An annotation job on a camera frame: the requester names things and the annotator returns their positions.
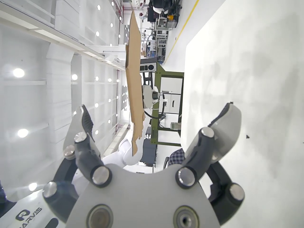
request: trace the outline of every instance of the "metal screw head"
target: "metal screw head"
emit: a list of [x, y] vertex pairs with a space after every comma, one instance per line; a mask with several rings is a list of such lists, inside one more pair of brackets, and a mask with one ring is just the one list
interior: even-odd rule
[[201, 129], [201, 132], [206, 137], [209, 137], [209, 138], [213, 138], [214, 137], [214, 131], [210, 127], [203, 127]]
[[64, 151], [63, 151], [63, 155], [65, 156], [65, 157], [71, 157], [71, 156], [73, 156], [75, 154], [75, 147], [74, 147], [74, 145], [69, 145], [69, 146], [67, 146], [65, 149], [64, 149]]
[[111, 228], [113, 225], [113, 212], [107, 205], [100, 204], [94, 207], [87, 219], [89, 228]]
[[174, 213], [173, 226], [174, 228], [198, 228], [199, 217], [189, 206], [181, 206]]
[[109, 179], [110, 171], [107, 167], [101, 166], [98, 167], [92, 176], [94, 184], [103, 185]]
[[42, 195], [45, 198], [50, 198], [56, 193], [56, 191], [57, 191], [57, 184], [53, 181], [50, 181], [44, 186]]
[[245, 192], [238, 184], [232, 184], [229, 188], [229, 192], [235, 200], [242, 201], [245, 198]]
[[193, 172], [187, 167], [179, 169], [177, 176], [180, 183], [184, 186], [190, 187], [195, 183], [195, 176]]
[[79, 132], [79, 133], [77, 133], [77, 134], [75, 135], [74, 141], [75, 141], [76, 143], [80, 143], [80, 142], [84, 141], [86, 138], [87, 138], [87, 134], [86, 134], [85, 132], [82, 131], [82, 132]]

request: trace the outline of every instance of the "ceiling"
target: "ceiling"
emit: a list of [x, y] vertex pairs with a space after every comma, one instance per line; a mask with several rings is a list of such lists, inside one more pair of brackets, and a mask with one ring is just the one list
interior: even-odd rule
[[[112, 0], [0, 1], [83, 45], [118, 45], [123, 30]], [[0, 180], [11, 201], [53, 178], [79, 105], [101, 153], [129, 122], [125, 73], [81, 51], [0, 24], [0, 67]]]

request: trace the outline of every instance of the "cable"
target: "cable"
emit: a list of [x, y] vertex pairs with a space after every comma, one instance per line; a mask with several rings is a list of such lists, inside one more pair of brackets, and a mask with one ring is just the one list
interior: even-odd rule
[[151, 118], [153, 118], [153, 119], [160, 119], [160, 118], [163, 117], [163, 115], [164, 115], [164, 110], [165, 110], [165, 101], [163, 101], [163, 109], [162, 109], [162, 111], [161, 111], [161, 115], [159, 115], [158, 117], [151, 116], [151, 115], [148, 114], [146, 111], [145, 111], [145, 113], [146, 113], [147, 116], [149, 116], [149, 117], [151, 117]]

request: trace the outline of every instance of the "brown cardboard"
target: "brown cardboard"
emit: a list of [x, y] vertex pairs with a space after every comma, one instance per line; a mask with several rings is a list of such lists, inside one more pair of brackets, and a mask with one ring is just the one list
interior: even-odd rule
[[129, 43], [126, 45], [126, 77], [130, 102], [131, 121], [134, 124], [132, 137], [132, 155], [138, 148], [135, 141], [142, 137], [145, 112], [140, 76], [141, 34], [137, 26], [134, 11], [130, 20]]

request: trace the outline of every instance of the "person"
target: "person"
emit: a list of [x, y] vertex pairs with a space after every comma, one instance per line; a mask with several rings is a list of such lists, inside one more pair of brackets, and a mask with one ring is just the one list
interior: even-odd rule
[[185, 160], [185, 153], [183, 149], [173, 152], [168, 160], [168, 166], [172, 164], [182, 164]]

